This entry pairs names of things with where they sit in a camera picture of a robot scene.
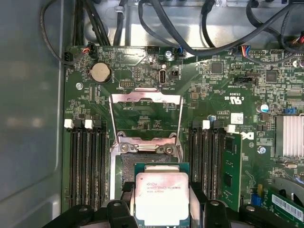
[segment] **screw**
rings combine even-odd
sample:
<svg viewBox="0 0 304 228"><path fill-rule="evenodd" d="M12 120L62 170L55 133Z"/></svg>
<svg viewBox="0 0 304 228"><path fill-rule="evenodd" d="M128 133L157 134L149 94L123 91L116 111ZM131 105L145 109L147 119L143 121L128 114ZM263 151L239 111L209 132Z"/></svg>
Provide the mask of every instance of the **screw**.
<svg viewBox="0 0 304 228"><path fill-rule="evenodd" d="M128 144L123 144L121 147L120 147L120 150L124 153L128 152L129 150L129 146Z"/></svg>
<svg viewBox="0 0 304 228"><path fill-rule="evenodd" d="M219 7L219 6L221 6L221 4L222 4L221 0L216 0L215 1L215 6Z"/></svg>
<svg viewBox="0 0 304 228"><path fill-rule="evenodd" d="M168 147L166 148L166 153L167 153L167 154L173 153L172 147L168 146Z"/></svg>
<svg viewBox="0 0 304 228"><path fill-rule="evenodd" d="M219 205L219 202L217 202L217 201L211 201L211 205L213 205L213 206L218 206L218 205Z"/></svg>
<svg viewBox="0 0 304 228"><path fill-rule="evenodd" d="M252 207L252 206L247 206L246 209L249 210L249 211L255 211L255 210L256 210L256 209L255 209L254 207Z"/></svg>
<svg viewBox="0 0 304 228"><path fill-rule="evenodd" d="M84 212L86 210L87 210L87 208L81 208L81 209L79 209L80 212Z"/></svg>
<svg viewBox="0 0 304 228"><path fill-rule="evenodd" d="M84 85L81 82L76 83L76 89L82 90L83 87L84 87Z"/></svg>
<svg viewBox="0 0 304 228"><path fill-rule="evenodd" d="M166 52L165 52L165 57L166 57L166 58L171 58L171 57L172 57L172 52L166 51Z"/></svg>
<svg viewBox="0 0 304 228"><path fill-rule="evenodd" d="M265 148L265 147L259 147L257 152L258 152L259 154L266 153L266 148Z"/></svg>

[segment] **white label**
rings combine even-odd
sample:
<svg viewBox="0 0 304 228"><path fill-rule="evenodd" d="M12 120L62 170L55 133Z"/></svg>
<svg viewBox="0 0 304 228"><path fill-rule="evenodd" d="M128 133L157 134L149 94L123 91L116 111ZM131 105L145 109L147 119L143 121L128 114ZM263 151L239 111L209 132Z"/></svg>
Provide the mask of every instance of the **white label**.
<svg viewBox="0 0 304 228"><path fill-rule="evenodd" d="M296 217L298 220L303 222L303 212L299 209L295 208L294 206L286 203L285 201L281 200L275 195L272 195L272 202L282 208L284 211L287 211L292 216Z"/></svg>
<svg viewBox="0 0 304 228"><path fill-rule="evenodd" d="M231 124L243 124L244 114L243 113L231 113Z"/></svg>
<svg viewBox="0 0 304 228"><path fill-rule="evenodd" d="M241 105L242 101L244 100L244 97L239 97L239 96L225 96L225 100L229 100L232 105Z"/></svg>

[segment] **microchip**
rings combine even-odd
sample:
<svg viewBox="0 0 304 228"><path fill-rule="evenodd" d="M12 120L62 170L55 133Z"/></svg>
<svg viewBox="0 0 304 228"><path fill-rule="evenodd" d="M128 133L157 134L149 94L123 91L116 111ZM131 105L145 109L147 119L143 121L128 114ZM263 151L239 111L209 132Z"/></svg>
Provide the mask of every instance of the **microchip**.
<svg viewBox="0 0 304 228"><path fill-rule="evenodd" d="M263 131L263 125L258 124L258 125L256 126L256 130L257 130L258 132L262 132L262 131Z"/></svg>
<svg viewBox="0 0 304 228"><path fill-rule="evenodd" d="M178 70L173 70L171 71L171 79L178 79L179 78L179 71Z"/></svg>
<svg viewBox="0 0 304 228"><path fill-rule="evenodd" d="M226 138L225 140L225 148L226 150L233 151L234 140L231 138Z"/></svg>
<svg viewBox="0 0 304 228"><path fill-rule="evenodd" d="M211 63L211 73L216 75L221 75L223 73L223 64Z"/></svg>
<svg viewBox="0 0 304 228"><path fill-rule="evenodd" d="M199 93L192 93L192 99L197 100L200 97Z"/></svg>
<svg viewBox="0 0 304 228"><path fill-rule="evenodd" d="M228 187L231 188L232 176L230 176L229 174L225 173L224 174L224 183L225 183L225 185L227 185Z"/></svg>
<svg viewBox="0 0 304 228"><path fill-rule="evenodd" d="M198 107L199 106L199 103L197 103L197 102L191 102L191 107Z"/></svg>
<svg viewBox="0 0 304 228"><path fill-rule="evenodd" d="M261 113L260 114L260 120L261 121L268 121L269 120L270 115L267 113Z"/></svg>
<svg viewBox="0 0 304 228"><path fill-rule="evenodd" d="M277 81L277 71L268 70L266 71L266 82L276 82Z"/></svg>

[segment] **black dimm slot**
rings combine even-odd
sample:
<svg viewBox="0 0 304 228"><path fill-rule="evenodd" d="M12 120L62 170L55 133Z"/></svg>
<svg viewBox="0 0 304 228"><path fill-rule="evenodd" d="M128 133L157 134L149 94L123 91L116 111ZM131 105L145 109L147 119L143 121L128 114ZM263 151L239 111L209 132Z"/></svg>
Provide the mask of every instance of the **black dimm slot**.
<svg viewBox="0 0 304 228"><path fill-rule="evenodd" d="M218 174L219 174L219 178L218 178L218 189L217 189L217 195L218 197L220 197L221 192L221 170L222 170L222 160L223 160L223 154L224 154L224 145L225 145L225 135L224 134L220 134L219 135L219 141L218 141Z"/></svg>
<svg viewBox="0 0 304 228"><path fill-rule="evenodd" d="M70 146L70 184L69 184L69 191L70 191L70 199L69 199L69 207L71 208L74 205L74 191L75 187L75 166L74 166L74 157L75 157L75 144L76 144L76 134L75 132L71 132L71 146Z"/></svg>
<svg viewBox="0 0 304 228"><path fill-rule="evenodd" d="M96 133L94 132L92 134L92 149L91 149L91 160L90 160L90 166L91 166L91 186L90 186L90 205L95 208L95 192L96 192L96 142L97 142L97 139L96 139Z"/></svg>
<svg viewBox="0 0 304 228"><path fill-rule="evenodd" d="M209 131L204 130L202 133L202 168L201 168L201 176L202 176L202 190L207 196L209 193L208 181L209 181Z"/></svg>
<svg viewBox="0 0 304 228"><path fill-rule="evenodd" d="M194 145L194 130L192 127L189 127L189 136L188 136L188 161L190 163L190 180L193 181L194 177L194 168L193 168L193 148L195 148Z"/></svg>
<svg viewBox="0 0 304 228"><path fill-rule="evenodd" d="M85 150L85 204L90 205L90 193L89 193L89 183L92 182L91 177L91 166L89 164L89 161L91 159L91 150L92 150L92 133L87 132L86 133L86 150Z"/></svg>
<svg viewBox="0 0 304 228"><path fill-rule="evenodd" d="M80 185L81 185L81 151L82 151L82 130L77 130L76 136L76 162L75 162L75 169L76 169L76 194L75 194L75 204L78 205L80 202Z"/></svg>
<svg viewBox="0 0 304 228"><path fill-rule="evenodd" d="M212 148L213 148L213 131L210 129L208 132L208 175L207 175L207 188L208 192L206 194L208 199L212 199L212 180L213 180L213 173L212 173Z"/></svg>
<svg viewBox="0 0 304 228"><path fill-rule="evenodd" d="M100 205L100 192L101 192L101 173L100 173L100 166L101 166L101 132L97 130L96 133L96 162L95 162L95 169L96 169L96 186L95 186L95 207L99 208Z"/></svg>
<svg viewBox="0 0 304 228"><path fill-rule="evenodd" d="M105 151L106 151L106 127L104 127L102 129L102 142L101 142L101 183L102 183L102 192L101 192L101 204L100 206L102 206L104 200L105 200L105 164L106 164L106 155L105 155Z"/></svg>
<svg viewBox="0 0 304 228"><path fill-rule="evenodd" d="M212 199L217 198L217 188L218 188L218 154L219 154L219 134L214 132L213 134L213 144L212 144Z"/></svg>
<svg viewBox="0 0 304 228"><path fill-rule="evenodd" d="M203 176L202 170L204 168L203 161L203 129L200 127L197 135L197 144L198 144L198 167L197 167L197 182L202 183Z"/></svg>

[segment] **heatsink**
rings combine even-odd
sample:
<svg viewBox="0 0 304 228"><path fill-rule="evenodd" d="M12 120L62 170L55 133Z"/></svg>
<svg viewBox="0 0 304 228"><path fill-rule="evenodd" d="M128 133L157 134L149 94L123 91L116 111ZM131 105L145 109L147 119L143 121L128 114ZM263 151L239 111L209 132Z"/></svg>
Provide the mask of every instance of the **heatsink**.
<svg viewBox="0 0 304 228"><path fill-rule="evenodd" d="M304 157L304 116L276 117L275 153L283 157Z"/></svg>

